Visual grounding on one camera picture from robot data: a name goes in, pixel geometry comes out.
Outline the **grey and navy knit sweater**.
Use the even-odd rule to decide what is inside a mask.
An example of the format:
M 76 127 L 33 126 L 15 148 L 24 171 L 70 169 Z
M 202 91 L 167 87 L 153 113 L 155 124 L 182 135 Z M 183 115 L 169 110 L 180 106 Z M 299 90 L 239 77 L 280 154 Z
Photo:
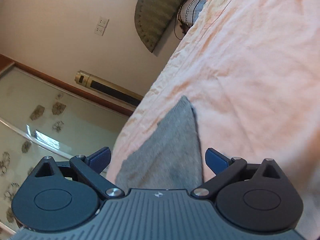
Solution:
M 187 189 L 203 183 L 196 111 L 186 96 L 158 123 L 142 146 L 123 161 L 116 185 L 130 189 Z

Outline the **brown wooden door frame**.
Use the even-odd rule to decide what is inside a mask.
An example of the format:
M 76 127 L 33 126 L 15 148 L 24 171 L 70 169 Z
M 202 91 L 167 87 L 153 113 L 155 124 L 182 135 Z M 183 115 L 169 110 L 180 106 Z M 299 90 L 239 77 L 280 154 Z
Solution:
M 96 104 L 98 104 L 100 106 L 109 108 L 109 109 L 111 109 L 113 111 L 116 111 L 116 112 L 118 112 L 120 114 L 123 114 L 125 116 L 131 116 L 132 113 L 133 113 L 133 111 L 128 109 L 128 108 L 122 107 L 122 106 L 117 105 L 117 104 L 115 104 L 113 102 L 110 102 L 110 101 L 105 100 L 103 98 L 100 98 L 100 97 L 98 97 L 96 95 L 93 95 L 93 94 L 91 94 L 89 92 L 86 92 L 86 91 L 84 91 L 82 89 L 76 88 L 76 87 L 74 87 L 74 86 L 72 86 L 70 84 L 67 84 L 67 83 L 65 83 L 65 82 L 63 82 L 61 80 L 58 80 L 58 79 L 54 78 L 54 77 L 51 77 L 51 76 L 49 76 L 47 74 L 39 72 L 38 70 L 35 70 L 34 68 L 31 68 L 29 66 L 21 64 L 21 63 L 15 61 L 15 60 L 13 60 L 13 59 L 11 59 L 9 57 L 6 57 L 6 56 L 1 54 L 1 71 L 5 70 L 5 68 L 8 68 L 8 66 L 10 64 L 15 65 L 20 70 L 23 70 L 23 71 L 27 72 L 28 74 L 31 74 L 31 75 L 33 75 L 35 77 L 38 77 L 41 80 L 46 81 L 51 85 L 55 85 L 55 86 L 57 86 L 57 87 L 59 87 L 59 88 L 61 88 L 63 90 L 66 90 L 66 91 L 71 92 L 71 93 L 73 93 L 73 94 L 75 94 L 77 96 L 80 96 L 81 98 L 89 100 L 89 101 L 91 101 L 93 103 L 96 103 Z

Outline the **glass sliding wardrobe door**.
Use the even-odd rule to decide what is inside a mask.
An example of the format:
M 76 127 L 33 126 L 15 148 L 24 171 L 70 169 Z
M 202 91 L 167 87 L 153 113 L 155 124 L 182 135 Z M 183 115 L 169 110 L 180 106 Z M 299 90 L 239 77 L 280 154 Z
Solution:
M 1 72 L 1 239 L 18 229 L 11 202 L 41 158 L 112 148 L 126 121 L 16 66 Z

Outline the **striped grey pillow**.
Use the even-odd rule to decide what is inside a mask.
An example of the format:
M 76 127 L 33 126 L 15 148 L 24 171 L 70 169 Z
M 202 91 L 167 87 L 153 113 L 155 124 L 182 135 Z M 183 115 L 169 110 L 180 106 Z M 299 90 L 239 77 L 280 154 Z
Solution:
M 177 20 L 184 29 L 193 26 L 207 0 L 183 0 L 177 13 Z

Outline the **pink bed sheet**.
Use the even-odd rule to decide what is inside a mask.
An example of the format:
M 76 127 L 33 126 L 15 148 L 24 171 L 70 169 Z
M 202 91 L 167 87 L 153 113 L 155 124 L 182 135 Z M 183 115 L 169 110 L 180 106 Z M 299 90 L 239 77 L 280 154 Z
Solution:
M 319 0 L 208 0 L 114 146 L 107 178 L 186 96 L 201 149 L 274 159 L 319 237 Z

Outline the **white wall sockets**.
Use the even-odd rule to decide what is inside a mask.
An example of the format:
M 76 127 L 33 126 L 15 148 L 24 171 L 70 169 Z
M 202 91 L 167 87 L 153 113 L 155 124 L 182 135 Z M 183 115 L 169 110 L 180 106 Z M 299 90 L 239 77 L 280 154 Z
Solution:
M 94 30 L 94 33 L 99 36 L 103 36 L 108 22 L 109 22 L 109 19 L 100 16 L 97 26 Z

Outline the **green striped padded headboard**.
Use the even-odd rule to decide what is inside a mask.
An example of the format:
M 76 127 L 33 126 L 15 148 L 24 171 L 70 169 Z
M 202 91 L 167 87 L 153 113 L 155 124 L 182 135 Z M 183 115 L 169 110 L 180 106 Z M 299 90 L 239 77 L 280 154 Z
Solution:
M 135 8 L 135 27 L 140 40 L 153 52 L 182 0 L 138 0 Z

